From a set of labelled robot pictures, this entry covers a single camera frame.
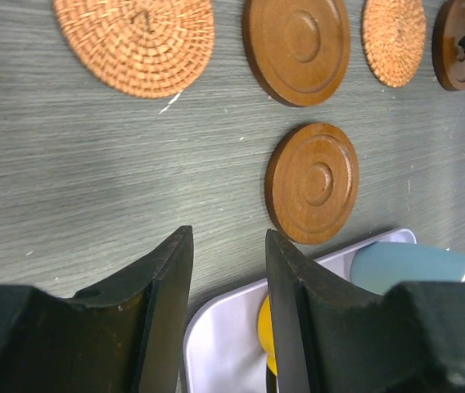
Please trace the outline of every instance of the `white tray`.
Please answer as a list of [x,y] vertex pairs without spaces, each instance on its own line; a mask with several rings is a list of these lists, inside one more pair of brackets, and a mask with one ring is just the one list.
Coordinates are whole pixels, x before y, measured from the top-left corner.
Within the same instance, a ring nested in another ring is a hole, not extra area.
[[[374,242],[416,243],[408,229],[396,229],[316,259],[349,281],[356,251]],[[207,302],[192,318],[183,341],[188,393],[265,393],[266,355],[256,331],[267,296],[259,280]]]

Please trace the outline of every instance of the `woven rattan coaster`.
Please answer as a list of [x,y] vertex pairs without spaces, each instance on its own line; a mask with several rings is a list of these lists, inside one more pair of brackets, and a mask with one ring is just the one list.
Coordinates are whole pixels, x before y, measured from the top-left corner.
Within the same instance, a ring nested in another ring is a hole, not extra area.
[[209,0],[54,0],[83,64],[137,97],[166,97],[201,75],[214,45]]
[[426,42],[422,0],[367,0],[362,34],[369,66],[380,82],[404,86],[422,62]]

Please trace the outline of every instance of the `coaster center circle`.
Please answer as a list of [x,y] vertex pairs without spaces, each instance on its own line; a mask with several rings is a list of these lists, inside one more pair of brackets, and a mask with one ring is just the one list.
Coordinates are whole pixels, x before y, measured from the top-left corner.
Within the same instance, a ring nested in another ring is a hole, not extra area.
[[305,10],[296,10],[287,17],[283,28],[287,50],[300,63],[309,63],[320,50],[318,21]]
[[332,194],[332,171],[325,163],[317,162],[307,171],[304,183],[305,200],[312,206],[321,206]]
[[458,45],[458,42],[460,39],[462,39],[465,36],[465,28],[461,32],[460,35],[457,36],[457,39],[455,41],[455,47],[456,47],[456,60],[459,62],[464,62],[465,61],[465,51],[461,46]]

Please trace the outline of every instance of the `brown wooden coaster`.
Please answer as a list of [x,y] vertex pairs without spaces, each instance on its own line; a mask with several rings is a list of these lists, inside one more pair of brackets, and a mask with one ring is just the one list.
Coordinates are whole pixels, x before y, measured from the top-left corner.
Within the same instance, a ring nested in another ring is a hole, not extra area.
[[422,0],[367,0],[362,38],[378,80],[392,88],[406,85],[422,62],[426,42]]
[[343,80],[350,25],[342,0],[246,0],[243,42],[260,85],[293,106],[327,100]]
[[349,138],[334,125],[309,124],[278,144],[265,175],[265,201],[280,232],[295,242],[318,244],[349,218],[358,184]]
[[54,0],[70,47],[98,78],[137,97],[166,97],[200,76],[214,45],[208,0]]
[[432,64],[442,87],[465,90],[465,53],[458,41],[465,35],[465,0],[450,0],[436,17],[432,33]]

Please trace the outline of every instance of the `yellow object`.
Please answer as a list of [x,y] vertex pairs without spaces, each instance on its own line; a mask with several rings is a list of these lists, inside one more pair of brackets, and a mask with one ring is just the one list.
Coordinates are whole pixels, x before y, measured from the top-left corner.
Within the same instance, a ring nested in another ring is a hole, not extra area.
[[271,321],[271,304],[269,295],[264,300],[258,315],[258,340],[267,353],[267,365],[274,375],[278,375],[276,355],[274,352],[273,323]]

